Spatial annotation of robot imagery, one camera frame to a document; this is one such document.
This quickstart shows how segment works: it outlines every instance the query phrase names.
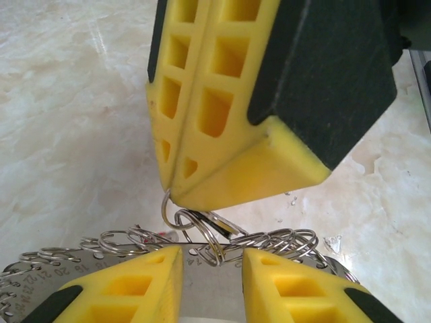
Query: black rubber pad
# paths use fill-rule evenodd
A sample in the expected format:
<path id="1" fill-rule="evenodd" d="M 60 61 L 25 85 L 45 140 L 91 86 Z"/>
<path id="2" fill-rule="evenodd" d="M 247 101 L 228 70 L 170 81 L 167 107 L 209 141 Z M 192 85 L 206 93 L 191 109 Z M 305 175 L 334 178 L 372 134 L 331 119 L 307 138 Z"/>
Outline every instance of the black rubber pad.
<path id="1" fill-rule="evenodd" d="M 82 291 L 83 288 L 78 285 L 56 291 L 24 318 L 22 323 L 53 323 Z"/>
<path id="2" fill-rule="evenodd" d="M 390 51 L 378 1 L 281 0 L 248 121 L 278 116 L 333 170 L 395 99 Z"/>
<path id="3" fill-rule="evenodd" d="M 344 292 L 373 323 L 403 323 L 373 295 L 354 288 L 346 288 Z"/>
<path id="4" fill-rule="evenodd" d="M 153 38 L 151 41 L 150 58 L 148 59 L 148 79 L 153 83 L 156 75 L 157 60 L 159 57 L 160 41 L 162 39 L 164 16 L 168 0 L 158 0 L 156 10 L 156 20 L 154 22 Z"/>

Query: white marble countertop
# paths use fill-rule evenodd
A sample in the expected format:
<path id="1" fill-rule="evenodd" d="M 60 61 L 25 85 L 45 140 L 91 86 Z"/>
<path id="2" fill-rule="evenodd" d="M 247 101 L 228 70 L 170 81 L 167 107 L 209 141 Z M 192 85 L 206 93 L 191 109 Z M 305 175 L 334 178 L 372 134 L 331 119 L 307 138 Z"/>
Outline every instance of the white marble countertop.
<path id="1" fill-rule="evenodd" d="M 108 229 L 166 229 L 144 91 L 155 8 L 3 1 L 0 266 Z M 325 183 L 220 213 L 249 231 L 340 235 L 339 254 L 321 250 L 402 320 L 425 322 L 431 135 L 408 53 L 394 74 L 397 100 Z"/>

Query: marble surface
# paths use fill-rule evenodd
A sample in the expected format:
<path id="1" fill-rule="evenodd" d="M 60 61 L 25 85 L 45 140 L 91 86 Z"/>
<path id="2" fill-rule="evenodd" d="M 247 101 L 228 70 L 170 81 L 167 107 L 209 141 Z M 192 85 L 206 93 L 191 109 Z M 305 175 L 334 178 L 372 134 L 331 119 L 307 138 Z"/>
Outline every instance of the marble surface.
<path id="1" fill-rule="evenodd" d="M 0 266 L 136 223 L 166 229 L 144 84 L 156 2 L 0 0 Z M 431 135 L 408 53 L 399 95 L 322 185 L 221 210 L 309 228 L 405 322 L 431 316 Z"/>

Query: yellow plastic block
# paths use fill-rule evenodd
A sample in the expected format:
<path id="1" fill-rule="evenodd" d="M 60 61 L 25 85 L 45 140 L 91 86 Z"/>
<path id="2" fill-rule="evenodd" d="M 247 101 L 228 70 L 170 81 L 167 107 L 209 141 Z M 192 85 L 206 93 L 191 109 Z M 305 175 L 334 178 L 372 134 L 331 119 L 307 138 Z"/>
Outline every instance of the yellow plastic block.
<path id="1" fill-rule="evenodd" d="M 279 0 L 198 1 L 190 46 L 178 37 L 171 46 L 183 2 L 168 1 L 147 85 L 160 177 L 172 200 L 208 211 L 322 182 L 329 169 L 278 117 L 253 126 L 246 116 Z"/>
<path id="2" fill-rule="evenodd" d="M 163 248 L 80 277 L 62 289 L 84 290 L 55 323 L 178 322 L 183 285 L 181 247 Z"/>
<path id="3" fill-rule="evenodd" d="M 345 294 L 359 284 L 269 252 L 246 249 L 242 285 L 248 323 L 371 323 Z"/>

